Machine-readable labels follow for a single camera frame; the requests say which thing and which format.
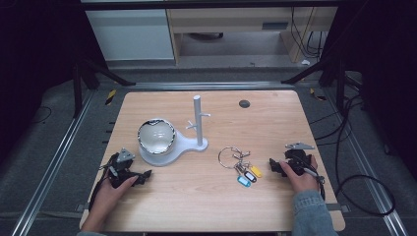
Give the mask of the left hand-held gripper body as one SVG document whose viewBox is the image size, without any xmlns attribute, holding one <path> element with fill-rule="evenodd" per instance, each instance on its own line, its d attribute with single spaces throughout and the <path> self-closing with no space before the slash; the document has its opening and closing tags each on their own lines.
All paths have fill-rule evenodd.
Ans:
<svg viewBox="0 0 417 236">
<path fill-rule="evenodd" d="M 124 147 L 110 157 L 105 169 L 113 188 L 117 189 L 124 181 L 136 176 L 136 173 L 130 171 L 134 158 L 135 156 Z"/>
</svg>

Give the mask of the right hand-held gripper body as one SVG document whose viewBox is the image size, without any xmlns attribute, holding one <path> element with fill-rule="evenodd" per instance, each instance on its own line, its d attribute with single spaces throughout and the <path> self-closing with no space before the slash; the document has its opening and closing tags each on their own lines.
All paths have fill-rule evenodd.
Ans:
<svg viewBox="0 0 417 236">
<path fill-rule="evenodd" d="M 284 153 L 287 159 L 287 164 L 298 175 L 301 176 L 304 173 L 308 173 L 313 177 L 317 177 L 317 170 L 312 166 L 311 155 L 307 155 L 306 149 L 314 149 L 314 146 L 306 145 L 298 142 L 295 144 L 289 144 L 285 146 L 287 151 Z"/>
</svg>

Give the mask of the person's right hand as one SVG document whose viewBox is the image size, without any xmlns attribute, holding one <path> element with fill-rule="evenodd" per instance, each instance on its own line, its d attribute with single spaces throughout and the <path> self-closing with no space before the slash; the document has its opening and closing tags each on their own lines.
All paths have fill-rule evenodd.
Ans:
<svg viewBox="0 0 417 236">
<path fill-rule="evenodd" d="M 279 165 L 281 166 L 284 173 L 287 175 L 292 188 L 296 194 L 305 191 L 319 191 L 319 183 L 316 178 L 305 172 L 302 175 L 297 175 L 292 168 L 283 160 L 280 160 Z"/>
</svg>

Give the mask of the person's left hand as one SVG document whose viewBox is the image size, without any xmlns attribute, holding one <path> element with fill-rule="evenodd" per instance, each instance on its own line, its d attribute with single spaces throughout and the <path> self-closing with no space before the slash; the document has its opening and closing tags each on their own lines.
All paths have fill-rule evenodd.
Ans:
<svg viewBox="0 0 417 236">
<path fill-rule="evenodd" d="M 137 179 L 137 176 L 130 177 L 117 188 L 114 188 L 108 179 L 104 180 L 95 196 L 91 210 L 101 213 L 111 212 Z"/>
</svg>

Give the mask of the shiny metal bowl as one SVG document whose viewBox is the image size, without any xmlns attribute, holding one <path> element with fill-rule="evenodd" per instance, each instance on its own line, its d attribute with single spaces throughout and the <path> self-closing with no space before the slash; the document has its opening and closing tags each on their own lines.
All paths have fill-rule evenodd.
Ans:
<svg viewBox="0 0 417 236">
<path fill-rule="evenodd" d="M 138 130 L 140 148 L 148 154 L 168 154 L 175 140 L 175 128 L 170 122 L 161 118 L 147 120 Z"/>
</svg>

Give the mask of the black metal stand legs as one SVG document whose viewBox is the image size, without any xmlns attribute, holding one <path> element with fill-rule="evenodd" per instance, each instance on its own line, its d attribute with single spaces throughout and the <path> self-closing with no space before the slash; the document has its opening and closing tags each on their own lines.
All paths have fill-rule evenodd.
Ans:
<svg viewBox="0 0 417 236">
<path fill-rule="evenodd" d="M 322 71 L 322 75 L 319 79 L 319 84 L 322 87 L 329 87 L 333 81 L 336 81 L 336 108 L 344 113 L 345 63 L 340 57 L 328 56 L 296 76 L 282 81 L 282 83 L 294 85 L 303 78 L 318 71 Z"/>
<path fill-rule="evenodd" d="M 99 73 L 110 80 L 116 82 L 123 87 L 134 86 L 135 83 L 126 81 L 116 74 L 105 69 L 103 66 L 92 62 L 90 59 L 80 59 L 73 67 L 73 82 L 74 82 L 74 100 L 75 111 L 74 117 L 78 117 L 81 114 L 83 108 L 82 102 L 82 83 L 85 83 L 88 89 L 97 89 L 99 86 L 98 78 L 95 76 Z"/>
</svg>

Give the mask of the white cabinet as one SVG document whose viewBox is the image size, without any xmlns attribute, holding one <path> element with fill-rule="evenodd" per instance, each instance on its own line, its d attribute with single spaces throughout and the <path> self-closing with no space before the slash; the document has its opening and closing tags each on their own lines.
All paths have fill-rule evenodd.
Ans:
<svg viewBox="0 0 417 236">
<path fill-rule="evenodd" d="M 106 61 L 174 58 L 164 10 L 87 11 Z"/>
</svg>

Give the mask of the light wooden desk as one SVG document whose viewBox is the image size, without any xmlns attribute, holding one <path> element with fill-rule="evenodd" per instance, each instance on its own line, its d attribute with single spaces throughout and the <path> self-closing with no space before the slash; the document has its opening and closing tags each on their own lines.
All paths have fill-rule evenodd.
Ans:
<svg viewBox="0 0 417 236">
<path fill-rule="evenodd" d="M 292 62 L 302 57 L 312 31 L 329 31 L 336 7 L 272 7 L 167 10 L 172 35 L 238 31 L 279 31 Z"/>
</svg>

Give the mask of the grey stand with pegged post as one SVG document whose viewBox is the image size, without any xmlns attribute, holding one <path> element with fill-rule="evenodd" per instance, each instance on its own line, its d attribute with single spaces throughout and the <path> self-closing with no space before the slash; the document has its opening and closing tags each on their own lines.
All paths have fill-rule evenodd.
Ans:
<svg viewBox="0 0 417 236">
<path fill-rule="evenodd" d="M 141 150 L 139 145 L 140 155 L 146 163 L 157 167 L 167 166 L 175 162 L 185 152 L 204 151 L 209 146 L 208 140 L 203 135 L 202 121 L 202 118 L 205 116 L 209 117 L 209 114 L 202 112 L 201 97 L 199 95 L 195 95 L 193 97 L 193 101 L 195 122 L 189 122 L 188 129 L 194 129 L 196 131 L 196 136 L 194 138 L 187 138 L 173 126 L 176 131 L 176 140 L 171 152 L 169 152 L 168 154 L 148 154 L 145 151 Z"/>
</svg>

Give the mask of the aluminium floor rail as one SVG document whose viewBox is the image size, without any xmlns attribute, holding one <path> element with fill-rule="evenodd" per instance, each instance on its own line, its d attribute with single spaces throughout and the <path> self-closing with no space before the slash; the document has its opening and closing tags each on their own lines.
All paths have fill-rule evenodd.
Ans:
<svg viewBox="0 0 417 236">
<path fill-rule="evenodd" d="M 146 91 L 170 90 L 250 90 L 250 89 L 294 89 L 293 85 L 281 82 L 196 82 L 196 83 L 136 83 L 129 89 Z"/>
<path fill-rule="evenodd" d="M 384 219 L 387 229 L 391 236 L 409 236 L 399 214 L 395 210 L 389 190 L 380 183 L 378 175 L 368 161 L 367 156 L 359 145 L 358 140 L 352 133 L 352 128 L 348 125 L 348 119 L 341 114 L 337 116 L 340 122 L 345 122 L 341 130 L 346 134 L 346 141 L 353 152 L 353 157 L 358 165 L 362 178 L 376 203 L 378 213 Z"/>
<path fill-rule="evenodd" d="M 30 198 L 29 203 L 25 207 L 24 211 L 20 214 L 16 225 L 11 233 L 11 236 L 27 236 L 30 228 L 37 217 L 39 210 L 55 180 L 59 169 L 67 155 L 71 144 L 77 135 L 81 124 L 83 123 L 86 114 L 89 111 L 90 103 L 95 95 L 95 90 L 87 90 L 85 97 L 82 99 L 81 108 L 79 113 L 71 120 L 71 123 L 66 130 L 64 137 L 62 138 L 58 148 L 56 149 L 47 169 L 45 170 L 42 178 L 37 185 L 35 192 Z"/>
</svg>

